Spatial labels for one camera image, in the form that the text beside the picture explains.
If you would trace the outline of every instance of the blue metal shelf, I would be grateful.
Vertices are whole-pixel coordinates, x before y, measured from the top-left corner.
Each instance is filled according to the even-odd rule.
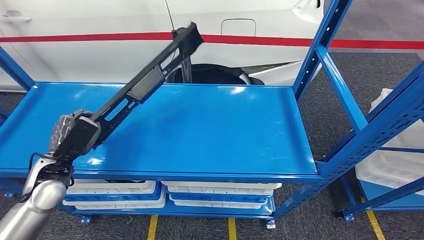
[[[0,171],[24,177],[61,114],[95,111],[122,86],[37,82],[0,128],[0,156],[13,159]],[[291,87],[165,84],[73,164],[80,179],[320,179]]]
[[[386,194],[393,190],[391,187],[386,187],[366,181],[359,181],[362,192],[366,200],[374,199],[378,196]],[[410,194],[400,199],[391,201],[384,205],[374,207],[373,211],[424,211],[424,196],[418,194]]]
[[[77,215],[162,215],[162,216],[189,216],[189,217],[214,217],[214,218],[245,218],[245,219],[274,219],[274,198],[269,197],[268,202],[260,209],[242,209],[225,207],[198,207],[177,206],[166,195],[165,207],[117,210],[74,210]]]
[[[170,200],[153,209],[62,209],[81,215],[261,218],[273,224],[423,119],[424,61],[370,115],[362,115],[327,50],[351,2],[329,3],[293,86],[165,84],[103,145],[73,163],[75,178],[303,184],[277,209],[273,198],[261,209],[175,206]],[[353,126],[325,162],[314,161],[298,108],[319,64]],[[123,86],[34,82],[1,48],[0,67],[29,90],[0,127],[2,178],[26,177],[29,156],[47,151],[61,114],[79,108],[95,111]],[[17,189],[8,179],[0,187],[8,184]],[[382,202],[423,188],[424,177],[387,193]],[[367,203],[377,207],[377,202],[380,197]],[[343,212],[351,216],[361,207]]]

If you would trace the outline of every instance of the shelf foot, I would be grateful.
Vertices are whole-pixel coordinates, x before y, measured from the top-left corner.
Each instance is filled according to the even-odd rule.
[[[275,220],[267,220],[266,221],[266,228],[267,229],[275,229],[276,228],[276,221]]]
[[[6,192],[6,193],[4,194],[4,197],[5,197],[5,198],[11,198],[11,197],[13,197],[13,196],[14,196],[13,192]]]
[[[353,222],[355,220],[355,218],[352,214],[349,214],[349,215],[344,216],[344,220],[346,220],[346,222]]]
[[[82,216],[81,223],[82,224],[89,224],[92,221],[91,215],[84,215]]]

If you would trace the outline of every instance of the red stripe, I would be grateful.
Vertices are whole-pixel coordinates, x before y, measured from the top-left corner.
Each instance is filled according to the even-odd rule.
[[[210,44],[243,44],[265,46],[309,47],[310,38],[262,37],[262,36],[227,36],[202,35],[205,43]],[[140,32],[140,33],[107,33],[83,35],[51,35],[51,36],[12,36],[0,37],[0,43],[26,42],[83,42],[83,41],[125,41],[125,40],[171,40],[170,32]],[[386,40],[350,40],[335,39],[333,48],[350,49],[410,49],[424,50],[424,41],[386,41]]]

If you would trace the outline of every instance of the black cable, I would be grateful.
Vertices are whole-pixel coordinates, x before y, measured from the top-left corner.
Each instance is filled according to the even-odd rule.
[[[63,155],[60,155],[60,156],[49,156],[49,155],[41,154],[39,152],[33,152],[31,154],[31,157],[29,157],[29,166],[28,166],[28,169],[29,170],[31,170],[31,168],[33,167],[34,156],[39,156],[40,158],[43,158],[43,159],[56,160],[58,158],[61,158]]]

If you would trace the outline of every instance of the wheel well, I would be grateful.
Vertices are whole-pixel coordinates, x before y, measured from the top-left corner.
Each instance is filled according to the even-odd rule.
[[[166,79],[167,83],[183,83],[181,68],[175,69]],[[193,64],[191,66],[191,78],[194,84],[236,84],[245,85],[246,81],[240,78],[248,78],[248,82],[254,85],[264,83],[248,75],[239,67],[226,67],[216,64]]]

